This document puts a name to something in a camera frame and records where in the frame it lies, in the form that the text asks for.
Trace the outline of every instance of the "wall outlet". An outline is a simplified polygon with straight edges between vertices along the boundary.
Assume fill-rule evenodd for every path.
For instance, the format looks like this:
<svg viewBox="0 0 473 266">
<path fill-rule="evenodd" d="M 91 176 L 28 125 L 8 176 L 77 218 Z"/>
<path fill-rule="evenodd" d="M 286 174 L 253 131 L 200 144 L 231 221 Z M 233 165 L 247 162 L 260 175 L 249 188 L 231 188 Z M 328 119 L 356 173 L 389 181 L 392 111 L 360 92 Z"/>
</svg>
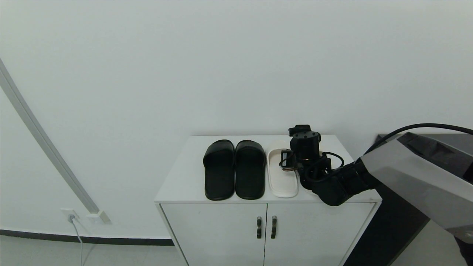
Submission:
<svg viewBox="0 0 473 266">
<path fill-rule="evenodd" d="M 69 218 L 69 215 L 72 214 L 76 217 L 76 219 L 79 219 L 79 215 L 74 211 L 74 209 L 70 208 L 61 208 L 61 212 L 66 216 L 66 218 Z"/>
<path fill-rule="evenodd" d="M 93 224 L 111 224 L 110 219 L 104 211 L 98 213 L 91 213 L 86 215 L 89 221 Z"/>
</svg>

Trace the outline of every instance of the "white cabinet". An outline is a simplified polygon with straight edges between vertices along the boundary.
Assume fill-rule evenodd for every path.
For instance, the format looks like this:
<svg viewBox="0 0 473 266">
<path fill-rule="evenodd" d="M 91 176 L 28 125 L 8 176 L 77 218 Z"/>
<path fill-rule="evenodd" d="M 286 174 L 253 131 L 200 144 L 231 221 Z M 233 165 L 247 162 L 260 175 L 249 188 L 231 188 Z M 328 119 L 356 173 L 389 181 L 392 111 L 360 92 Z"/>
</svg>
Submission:
<svg viewBox="0 0 473 266">
<path fill-rule="evenodd" d="M 264 265 L 339 265 L 373 205 L 268 204 Z"/>
<path fill-rule="evenodd" d="M 299 185 L 293 198 L 277 198 L 266 191 L 260 199 L 244 200 L 236 194 L 210 201 L 204 194 L 203 155 L 219 139 L 234 144 L 254 140 L 264 148 L 287 136 L 190 137 L 155 204 L 173 242 L 189 266 L 338 266 L 343 265 L 381 204 L 375 190 L 353 196 L 338 207 Z M 322 151 L 335 152 L 346 163 L 352 158 L 336 136 L 324 135 Z M 339 162 L 334 159 L 334 166 Z M 258 236 L 258 218 L 261 235 Z M 272 233 L 273 219 L 275 232 Z"/>
<path fill-rule="evenodd" d="M 189 265 L 263 266 L 266 204 L 162 204 Z"/>
</svg>

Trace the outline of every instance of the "cabinet top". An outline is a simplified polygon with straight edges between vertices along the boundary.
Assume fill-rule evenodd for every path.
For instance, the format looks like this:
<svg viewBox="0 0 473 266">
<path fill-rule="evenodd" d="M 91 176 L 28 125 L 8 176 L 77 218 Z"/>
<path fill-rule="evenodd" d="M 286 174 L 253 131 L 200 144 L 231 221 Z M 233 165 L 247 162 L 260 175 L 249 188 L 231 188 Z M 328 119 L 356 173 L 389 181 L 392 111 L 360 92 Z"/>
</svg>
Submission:
<svg viewBox="0 0 473 266">
<path fill-rule="evenodd" d="M 289 136 L 192 136 L 185 143 L 181 153 L 174 162 L 171 171 L 167 175 L 163 185 L 158 191 L 155 203 L 209 203 L 209 204 L 237 204 L 237 203 L 323 203 L 320 198 L 311 191 L 306 190 L 299 184 L 299 193 L 292 198 L 278 198 L 271 193 L 266 173 L 266 188 L 263 197 L 257 200 L 245 200 L 233 194 L 229 199 L 222 201 L 211 201 L 204 193 L 204 165 L 203 156 L 208 146 L 217 140 L 228 139 L 236 145 L 241 140 L 252 140 L 260 143 L 263 148 L 269 146 L 274 140 L 289 142 Z M 330 151 L 339 154 L 345 164 L 353 162 L 353 159 L 345 150 L 335 135 L 322 135 L 320 151 Z M 332 159 L 333 167 L 340 165 L 340 160 Z M 368 190 L 354 195 L 348 203 L 381 202 L 380 195 L 376 190 Z"/>
</svg>

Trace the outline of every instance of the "slide sandal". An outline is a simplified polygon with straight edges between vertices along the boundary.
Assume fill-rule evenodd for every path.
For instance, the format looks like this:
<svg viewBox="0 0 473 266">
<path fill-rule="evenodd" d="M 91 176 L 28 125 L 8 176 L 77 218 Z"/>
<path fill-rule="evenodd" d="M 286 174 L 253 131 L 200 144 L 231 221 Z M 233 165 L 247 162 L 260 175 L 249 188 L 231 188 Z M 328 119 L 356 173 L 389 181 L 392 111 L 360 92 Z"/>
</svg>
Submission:
<svg viewBox="0 0 473 266">
<path fill-rule="evenodd" d="M 296 172 L 284 172 L 279 166 L 281 150 L 290 150 L 288 142 L 283 140 L 273 141 L 266 154 L 268 155 L 268 182 L 271 192 L 276 197 L 291 198 L 298 193 Z"/>
<path fill-rule="evenodd" d="M 254 141 L 240 141 L 235 149 L 235 192 L 242 199 L 259 199 L 264 194 L 266 156 Z"/>
<path fill-rule="evenodd" d="M 212 143 L 205 152 L 205 196 L 210 200 L 224 200 L 235 191 L 235 149 L 229 140 Z"/>
</svg>

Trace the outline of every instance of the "gray floor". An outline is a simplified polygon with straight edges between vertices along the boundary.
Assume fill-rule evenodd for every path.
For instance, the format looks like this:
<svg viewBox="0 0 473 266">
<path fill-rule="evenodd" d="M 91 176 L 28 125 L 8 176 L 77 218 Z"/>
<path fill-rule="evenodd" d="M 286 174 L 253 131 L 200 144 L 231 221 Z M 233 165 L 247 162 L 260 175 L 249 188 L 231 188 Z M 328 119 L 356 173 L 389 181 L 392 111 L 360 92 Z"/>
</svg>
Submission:
<svg viewBox="0 0 473 266">
<path fill-rule="evenodd" d="M 0 237 L 1 266 L 78 266 L 80 244 Z M 85 266 L 184 266 L 174 247 L 84 244 Z M 393 266 L 466 266 L 453 237 L 430 222 Z"/>
</svg>

